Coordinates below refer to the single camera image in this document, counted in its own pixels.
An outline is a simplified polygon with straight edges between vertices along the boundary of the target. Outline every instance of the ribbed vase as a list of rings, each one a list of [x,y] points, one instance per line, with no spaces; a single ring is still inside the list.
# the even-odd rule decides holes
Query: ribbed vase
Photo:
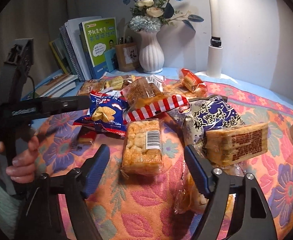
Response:
[[[164,64],[164,54],[156,38],[157,33],[140,31],[142,43],[139,61],[145,73],[160,73]]]

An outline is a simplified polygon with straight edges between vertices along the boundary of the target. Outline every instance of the blue chip bag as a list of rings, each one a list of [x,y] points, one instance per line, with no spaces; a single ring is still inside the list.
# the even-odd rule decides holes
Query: blue chip bag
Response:
[[[226,101],[226,97],[219,95],[195,98],[167,113],[181,127],[185,145],[202,147],[206,131],[244,124],[239,114]]]
[[[111,132],[124,136],[124,112],[128,103],[122,97],[91,92],[91,106],[88,114],[75,120],[73,125],[83,125],[99,132]]]

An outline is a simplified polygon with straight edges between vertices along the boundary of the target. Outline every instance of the black cable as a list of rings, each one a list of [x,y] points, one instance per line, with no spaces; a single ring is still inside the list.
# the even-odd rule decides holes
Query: black cable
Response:
[[[32,85],[33,85],[33,99],[34,99],[34,96],[36,95],[36,87],[34,86],[34,80],[31,76],[28,75],[28,78],[31,79],[32,81]]]

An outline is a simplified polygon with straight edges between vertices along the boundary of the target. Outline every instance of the white lamp pole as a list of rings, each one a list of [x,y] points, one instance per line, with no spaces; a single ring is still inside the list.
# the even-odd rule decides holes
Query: white lamp pole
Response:
[[[209,76],[213,78],[233,78],[221,74],[222,70],[222,46],[220,33],[220,13],[218,0],[209,0],[211,11],[211,45],[208,47],[208,67],[206,72],[198,72],[198,75]]]

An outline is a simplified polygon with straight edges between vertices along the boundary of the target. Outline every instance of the pen holder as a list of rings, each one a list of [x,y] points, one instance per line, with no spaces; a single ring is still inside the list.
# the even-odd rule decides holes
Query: pen holder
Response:
[[[119,70],[129,72],[139,67],[139,54],[135,42],[116,45]]]

